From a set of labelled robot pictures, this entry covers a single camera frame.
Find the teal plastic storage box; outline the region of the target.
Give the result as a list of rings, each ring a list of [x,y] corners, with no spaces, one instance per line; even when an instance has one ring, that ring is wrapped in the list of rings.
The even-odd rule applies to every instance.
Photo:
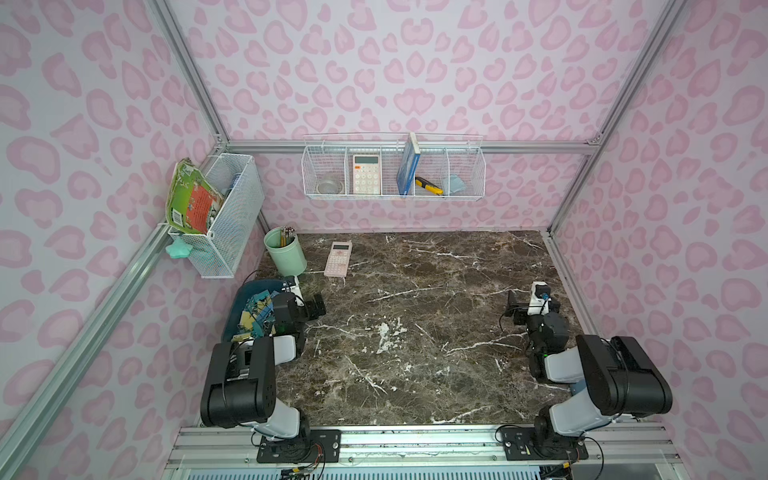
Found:
[[[283,279],[254,280],[242,285],[233,300],[221,340],[228,342],[242,335],[268,336],[275,322],[272,300],[285,288]]]

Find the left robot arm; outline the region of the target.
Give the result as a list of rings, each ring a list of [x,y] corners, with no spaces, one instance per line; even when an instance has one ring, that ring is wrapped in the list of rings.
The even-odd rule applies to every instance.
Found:
[[[326,314],[324,299],[279,293],[273,301],[275,332],[213,348],[200,403],[206,427],[246,426],[270,441],[306,441],[310,427],[297,408],[278,399],[276,367],[301,356],[306,324]]]

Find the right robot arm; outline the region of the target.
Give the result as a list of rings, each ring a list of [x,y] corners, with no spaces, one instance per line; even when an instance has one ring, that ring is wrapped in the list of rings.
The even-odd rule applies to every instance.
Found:
[[[645,418],[671,410],[671,387],[635,338],[580,334],[574,346],[567,345],[569,324],[548,284],[533,283],[527,301],[510,291],[503,315],[525,328],[525,354],[537,382],[582,387],[567,400],[543,407],[531,427],[503,426],[507,448],[544,459],[577,454],[587,432],[622,415]]]

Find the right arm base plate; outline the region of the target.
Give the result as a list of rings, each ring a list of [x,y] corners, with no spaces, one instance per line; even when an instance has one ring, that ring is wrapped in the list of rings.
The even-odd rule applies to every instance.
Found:
[[[589,453],[581,438],[565,437],[547,429],[501,425],[494,433],[508,461],[587,460]]]

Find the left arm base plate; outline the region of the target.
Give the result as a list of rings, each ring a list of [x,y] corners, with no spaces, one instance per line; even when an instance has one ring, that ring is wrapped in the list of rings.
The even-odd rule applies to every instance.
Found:
[[[311,429],[289,440],[264,440],[258,445],[259,464],[337,463],[340,457],[342,431]]]

